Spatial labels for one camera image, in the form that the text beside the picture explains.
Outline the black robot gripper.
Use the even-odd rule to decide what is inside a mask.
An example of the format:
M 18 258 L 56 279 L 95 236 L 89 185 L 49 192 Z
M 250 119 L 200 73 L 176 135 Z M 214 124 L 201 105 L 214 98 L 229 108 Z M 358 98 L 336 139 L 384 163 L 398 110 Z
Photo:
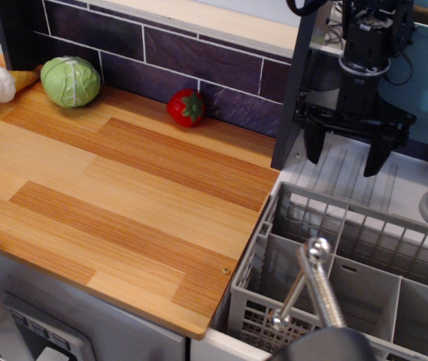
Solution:
M 363 176 L 379 173 L 391 151 L 404 146 L 415 115 L 384 100 L 383 71 L 354 74 L 343 69 L 307 71 L 296 95 L 293 122 L 304 129 L 308 159 L 318 164 L 327 132 L 370 140 Z

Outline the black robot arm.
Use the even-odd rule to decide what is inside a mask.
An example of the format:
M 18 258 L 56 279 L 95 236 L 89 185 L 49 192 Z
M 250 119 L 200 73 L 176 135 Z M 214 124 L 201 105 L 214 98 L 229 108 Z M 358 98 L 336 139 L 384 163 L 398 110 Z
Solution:
M 376 175 L 406 145 L 416 117 L 378 92 L 394 57 L 404 56 L 417 27 L 412 1 L 344 1 L 339 55 L 311 43 L 296 47 L 293 121 L 304 130 L 308 159 L 318 163 L 328 132 L 370 141 L 364 176 Z

